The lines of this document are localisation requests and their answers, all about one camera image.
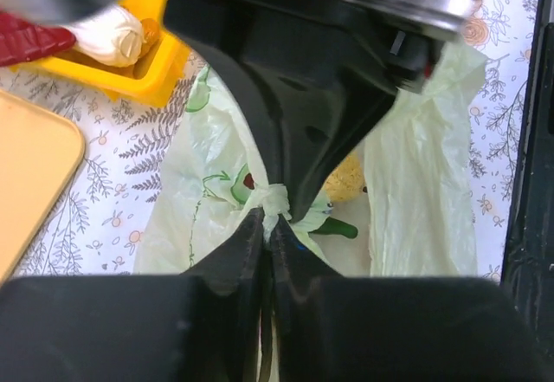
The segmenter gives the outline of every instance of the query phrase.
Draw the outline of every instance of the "table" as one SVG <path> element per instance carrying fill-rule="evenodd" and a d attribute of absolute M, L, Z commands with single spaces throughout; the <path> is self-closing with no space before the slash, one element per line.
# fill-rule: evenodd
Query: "table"
<path fill-rule="evenodd" d="M 537 0 L 479 0 L 464 31 L 488 57 L 486 83 L 468 108 L 468 175 L 479 273 L 499 281 Z M 86 156 L 21 261 L 18 275 L 122 274 L 161 184 L 159 166 L 202 59 L 192 56 L 169 105 L 147 108 L 47 75 L 0 69 L 0 88 L 73 120 Z"/>

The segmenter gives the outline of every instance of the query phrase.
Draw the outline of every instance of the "beige tray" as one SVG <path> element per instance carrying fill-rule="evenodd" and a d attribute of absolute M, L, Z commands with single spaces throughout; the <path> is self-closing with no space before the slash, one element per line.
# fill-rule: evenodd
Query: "beige tray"
<path fill-rule="evenodd" d="M 84 151 L 71 121 L 0 91 L 0 282 L 12 273 Z"/>

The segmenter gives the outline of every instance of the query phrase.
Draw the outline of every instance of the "yellow sponge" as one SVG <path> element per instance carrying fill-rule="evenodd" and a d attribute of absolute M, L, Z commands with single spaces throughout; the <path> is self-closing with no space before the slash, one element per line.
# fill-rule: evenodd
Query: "yellow sponge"
<path fill-rule="evenodd" d="M 323 185 L 332 202 L 347 202 L 358 197 L 364 189 L 364 170 L 356 152 L 352 152 L 331 173 Z"/>

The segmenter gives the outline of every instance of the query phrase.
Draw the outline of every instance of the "floral tablecloth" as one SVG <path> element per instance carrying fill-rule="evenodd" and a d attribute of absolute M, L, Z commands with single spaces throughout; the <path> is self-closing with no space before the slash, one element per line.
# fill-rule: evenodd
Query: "floral tablecloth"
<path fill-rule="evenodd" d="M 518 157 L 537 0 L 479 0 L 467 43 L 488 57 L 486 84 L 468 108 L 479 272 L 499 280 Z M 68 81 L 0 69 L 0 88 L 73 120 L 86 156 L 35 237 L 17 274 L 130 274 L 161 184 L 158 169 L 201 60 L 191 57 L 164 109 Z"/>

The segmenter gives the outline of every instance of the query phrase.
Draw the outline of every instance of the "white plastic bag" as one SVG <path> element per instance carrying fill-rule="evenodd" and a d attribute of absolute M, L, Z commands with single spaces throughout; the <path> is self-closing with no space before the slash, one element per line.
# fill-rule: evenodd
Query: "white plastic bag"
<path fill-rule="evenodd" d="M 466 46 L 448 46 L 424 94 L 400 94 L 360 145 L 368 194 L 332 212 L 356 224 L 358 238 L 310 239 L 330 213 L 320 193 L 293 226 L 306 246 L 347 275 L 476 274 L 467 106 L 485 80 L 485 60 Z M 254 180 L 255 189 L 268 186 L 246 121 L 209 68 L 196 79 L 161 176 L 137 273 L 180 273 L 200 261 L 236 229 Z"/>

